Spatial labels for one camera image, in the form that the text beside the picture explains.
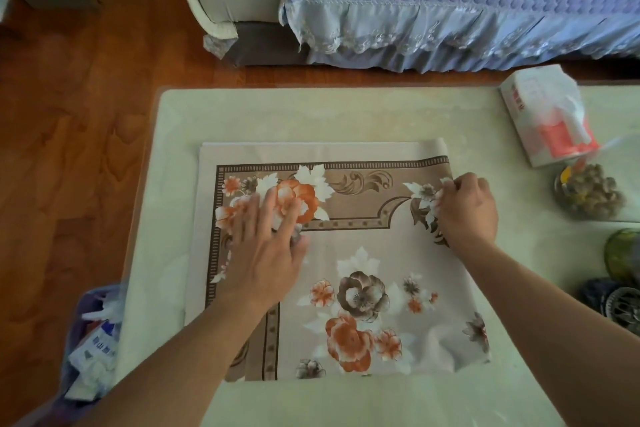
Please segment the reddish brown wood flooring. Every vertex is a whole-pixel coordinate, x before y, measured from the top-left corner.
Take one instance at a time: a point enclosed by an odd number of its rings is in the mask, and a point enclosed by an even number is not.
[[[202,49],[184,0],[35,11],[0,26],[0,426],[52,397],[79,296],[117,282],[149,112],[159,88],[500,83],[507,73],[233,69]],[[637,78],[623,61],[574,62],[580,80]]]

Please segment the small orange flower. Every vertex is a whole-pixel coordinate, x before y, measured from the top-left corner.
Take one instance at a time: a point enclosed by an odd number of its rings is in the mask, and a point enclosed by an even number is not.
[[[282,181],[276,187],[276,211],[284,218],[287,209],[293,199],[300,199],[302,207],[297,223],[308,223],[314,219],[314,214],[318,209],[319,200],[316,197],[316,190],[310,184],[300,184],[296,179]]]
[[[246,210],[249,205],[249,196],[235,197],[229,206],[219,206],[216,208],[216,227],[227,230],[231,233],[234,224],[234,217],[240,210]]]
[[[371,331],[358,331],[356,320],[346,312],[329,319],[324,326],[328,336],[326,347],[331,358],[346,372],[366,371],[371,366],[374,338]]]
[[[420,312],[422,312],[422,302],[420,302],[420,299],[416,298],[416,297],[412,297],[408,304],[407,304],[409,310],[411,312],[413,312],[414,314],[418,314]]]
[[[402,356],[402,341],[396,333],[387,329],[376,337],[376,350],[384,360],[396,360]]]
[[[237,178],[235,176],[229,176],[227,179],[224,180],[223,191],[225,193],[225,196],[231,196],[239,189],[240,189],[240,178]]]
[[[333,304],[333,287],[328,280],[322,279],[311,287],[311,303],[316,307]]]

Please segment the green glass jar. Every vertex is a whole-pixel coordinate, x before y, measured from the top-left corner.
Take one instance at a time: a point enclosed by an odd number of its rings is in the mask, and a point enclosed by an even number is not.
[[[604,262],[612,278],[636,287],[640,282],[640,229],[625,228],[609,237]]]

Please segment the floral tablecloth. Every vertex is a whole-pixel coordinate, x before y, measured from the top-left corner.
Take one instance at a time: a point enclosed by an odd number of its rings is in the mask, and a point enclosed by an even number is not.
[[[470,278],[438,229],[451,178],[440,139],[420,143],[204,144],[186,322],[216,299],[230,225],[249,196],[291,199],[311,246],[300,277],[238,352],[227,381],[453,372],[487,362]]]

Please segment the table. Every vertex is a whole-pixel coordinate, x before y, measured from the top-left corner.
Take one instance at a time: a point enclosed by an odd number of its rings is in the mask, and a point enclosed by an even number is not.
[[[601,142],[639,131],[640,87],[581,91]],[[568,291],[606,275],[605,240],[624,225],[564,215],[550,190],[554,170],[529,167],[495,88],[166,91],[134,233],[116,379],[182,327],[202,142],[433,137],[444,137],[454,174],[473,171],[490,180],[500,212],[498,244],[506,252]],[[222,385],[203,425],[564,425],[489,304],[474,293],[492,345],[491,364],[446,376]]]

